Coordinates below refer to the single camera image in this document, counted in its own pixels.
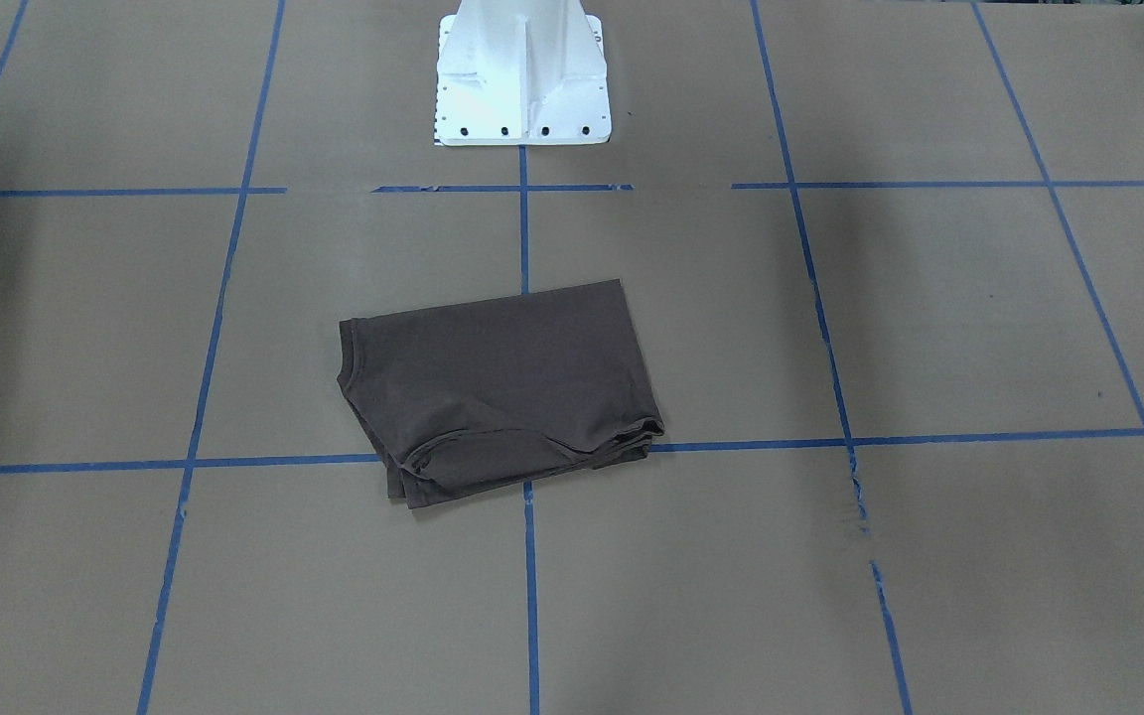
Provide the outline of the brown t-shirt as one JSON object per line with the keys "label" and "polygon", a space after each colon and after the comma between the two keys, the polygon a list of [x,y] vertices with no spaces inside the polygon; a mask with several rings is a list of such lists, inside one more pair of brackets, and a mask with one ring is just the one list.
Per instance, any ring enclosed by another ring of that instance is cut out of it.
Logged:
{"label": "brown t-shirt", "polygon": [[410,508],[648,456],[664,418],[617,279],[337,323],[337,386]]}

